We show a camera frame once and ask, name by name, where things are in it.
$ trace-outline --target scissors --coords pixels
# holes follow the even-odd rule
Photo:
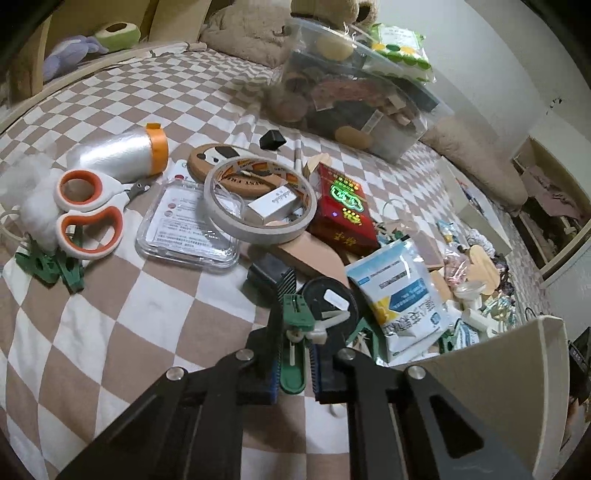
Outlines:
[[[123,210],[134,197],[146,192],[154,177],[138,180],[135,183],[121,183],[104,173],[78,168],[65,172],[58,180],[54,190],[57,206],[67,213],[56,221],[57,242],[66,254],[81,260],[96,260],[109,255],[123,237]],[[84,180],[92,186],[90,198],[77,202],[66,195],[66,184],[70,180]],[[70,225],[94,225],[105,219],[115,229],[113,238],[106,245],[86,249],[75,245],[66,233]]]

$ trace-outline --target plush toy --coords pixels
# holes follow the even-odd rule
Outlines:
[[[378,19],[377,0],[291,0],[291,15],[327,22],[339,30],[344,24],[370,27]]]
[[[108,51],[94,37],[77,35],[67,38],[59,42],[43,62],[43,83],[74,70],[88,53],[105,54]]]

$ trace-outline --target white label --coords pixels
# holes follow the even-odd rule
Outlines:
[[[363,126],[361,131],[366,134],[370,134],[374,127],[378,124],[378,122],[382,119],[384,114],[379,110],[376,110],[374,114],[369,118],[367,123]]]
[[[398,47],[412,47],[420,50],[417,35],[412,30],[398,27],[379,26],[380,42],[384,45],[397,45]]]
[[[339,310],[349,310],[349,302],[332,290],[326,290],[323,298]]]

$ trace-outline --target clothes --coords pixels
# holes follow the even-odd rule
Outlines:
[[[529,196],[535,197],[548,215],[566,216],[578,222],[582,221],[581,212],[575,201],[553,184],[539,166],[526,169],[521,175],[521,180]]]

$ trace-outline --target white cable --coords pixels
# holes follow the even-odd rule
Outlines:
[[[3,222],[3,220],[7,216],[18,215],[19,213],[20,212],[19,212],[18,208],[16,208],[16,207],[13,208],[12,210],[6,210],[6,211],[0,213],[0,231],[2,231],[4,233],[4,235],[6,235],[8,238],[12,238],[13,240],[23,244],[23,246],[26,247],[28,245],[27,239],[25,237],[17,236],[14,233],[9,232]]]

